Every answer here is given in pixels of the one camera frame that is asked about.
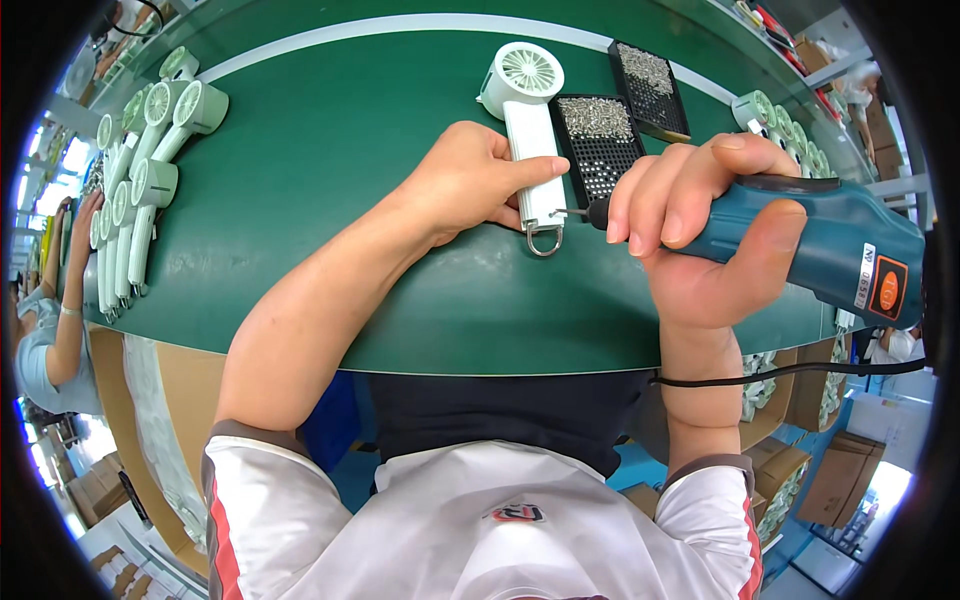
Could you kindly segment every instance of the metal keyring loop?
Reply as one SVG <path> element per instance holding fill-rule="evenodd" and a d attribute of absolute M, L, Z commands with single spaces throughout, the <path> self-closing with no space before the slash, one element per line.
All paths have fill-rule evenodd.
<path fill-rule="evenodd" d="M 536 254 L 537 256 L 549 256 L 550 254 L 557 251 L 562 242 L 564 241 L 564 228 L 556 228 L 557 231 L 557 244 L 553 247 L 552 250 L 547 252 L 540 252 L 537 250 L 537 247 L 534 246 L 534 231 L 532 228 L 527 229 L 527 248 L 530 249 L 530 252 Z"/>

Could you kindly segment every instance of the black cable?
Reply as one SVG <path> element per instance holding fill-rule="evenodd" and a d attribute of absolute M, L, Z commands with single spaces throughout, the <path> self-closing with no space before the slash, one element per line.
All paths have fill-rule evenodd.
<path fill-rule="evenodd" d="M 707 388 L 720 385 L 744 385 L 773 379 L 780 375 L 790 374 L 801 371 L 829 371 L 843 372 L 850 375 L 898 375 L 904 372 L 919 371 L 924 367 L 926 359 L 918 358 L 907 363 L 896 363 L 893 365 L 847 365 L 842 363 L 800 363 L 790 365 L 789 367 L 780 367 L 767 372 L 758 372 L 745 377 L 728 377 L 725 379 L 704 379 L 703 381 L 682 381 L 680 379 L 666 379 L 656 376 L 650 378 L 650 384 L 659 383 L 674 388 Z"/>
<path fill-rule="evenodd" d="M 166 26 L 166 24 L 167 24 L 166 21 L 163 20 L 163 13 L 160 12 L 160 9 L 156 7 L 156 4 L 154 4 L 153 2 L 149 2 L 149 0 L 140 0 L 140 2 L 142 2 L 142 3 L 145 4 L 146 6 L 150 7 L 150 9 L 151 9 L 153 12 L 156 13 L 156 18 L 160 19 L 160 28 L 159 28 L 158 30 L 156 30 L 155 32 L 153 32 L 152 34 L 138 34 L 137 32 L 128 32 L 128 31 L 125 30 L 125 29 L 120 29 L 119 27 L 117 27 L 117 26 L 116 26 L 116 23 L 114 23 L 114 22 L 111 21 L 109 18 L 107 18 L 106 15 L 104 15 L 104 19 L 107 20 L 107 23 L 110 24 L 110 27 L 111 27 L 112 29 L 117 30 L 117 31 L 120 32 L 121 34 L 126 34 L 127 36 L 136 36 L 136 37 L 153 37 L 153 36 L 159 36 L 159 35 L 163 32 L 163 28 L 164 28 L 164 27 Z"/>

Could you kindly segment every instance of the black perforated tray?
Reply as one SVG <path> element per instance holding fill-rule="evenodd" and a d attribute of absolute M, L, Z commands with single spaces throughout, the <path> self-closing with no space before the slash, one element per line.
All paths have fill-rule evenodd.
<path fill-rule="evenodd" d="M 662 59 L 663 57 L 615 39 L 607 48 L 610 56 L 610 67 L 613 71 L 613 80 L 616 82 L 616 92 L 630 101 L 631 114 L 636 120 L 636 126 L 642 132 L 667 142 L 686 142 L 690 139 L 690 126 L 686 122 L 684 102 L 680 98 L 677 80 L 673 77 L 673 68 L 670 68 L 670 83 L 673 85 L 672 94 L 660 94 L 648 83 L 628 75 L 623 70 L 623 61 L 617 44 L 624 44 L 637 48 Z"/>
<path fill-rule="evenodd" d="M 550 120 L 553 121 L 553 130 L 557 134 L 561 151 L 570 161 L 570 179 L 573 181 L 573 193 L 577 198 L 577 206 L 586 209 L 591 202 L 599 199 L 609 199 L 613 187 L 634 162 L 647 153 L 643 150 L 640 141 L 640 132 L 636 123 L 631 119 L 631 128 L 634 131 L 633 140 L 616 140 L 603 137 L 586 137 L 585 135 L 570 136 L 566 129 L 566 122 L 557 101 L 562 98 L 605 98 L 615 100 L 627 109 L 627 101 L 620 96 L 602 96 L 597 94 L 559 94 L 550 101 Z"/>

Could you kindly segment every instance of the red stripe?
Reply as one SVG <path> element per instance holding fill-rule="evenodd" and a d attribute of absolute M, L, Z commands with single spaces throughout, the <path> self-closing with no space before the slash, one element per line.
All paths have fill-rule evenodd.
<path fill-rule="evenodd" d="M 220 577 L 220 586 L 223 589 L 223 600 L 243 600 L 237 578 L 240 577 L 240 566 L 237 557 L 233 554 L 233 544 L 230 542 L 230 524 L 227 522 L 227 511 L 217 495 L 217 480 L 213 480 L 213 504 L 210 506 L 210 516 L 217 524 L 217 556 L 213 566 Z"/>
<path fill-rule="evenodd" d="M 750 579 L 740 589 L 737 596 L 739 600 L 751 600 L 760 587 L 760 578 L 763 576 L 763 556 L 760 554 L 760 538 L 756 536 L 754 522 L 750 519 L 750 496 L 743 501 L 743 520 L 747 521 L 749 532 L 747 540 L 750 541 L 750 556 L 754 559 L 754 565 L 750 568 Z"/>

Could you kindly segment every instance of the black pants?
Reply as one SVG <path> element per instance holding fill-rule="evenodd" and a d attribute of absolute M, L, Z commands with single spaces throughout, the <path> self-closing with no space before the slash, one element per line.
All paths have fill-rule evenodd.
<path fill-rule="evenodd" d="M 604 477 L 648 371 L 539 377 L 370 375 L 384 462 L 464 442 L 504 440 L 583 461 Z"/>

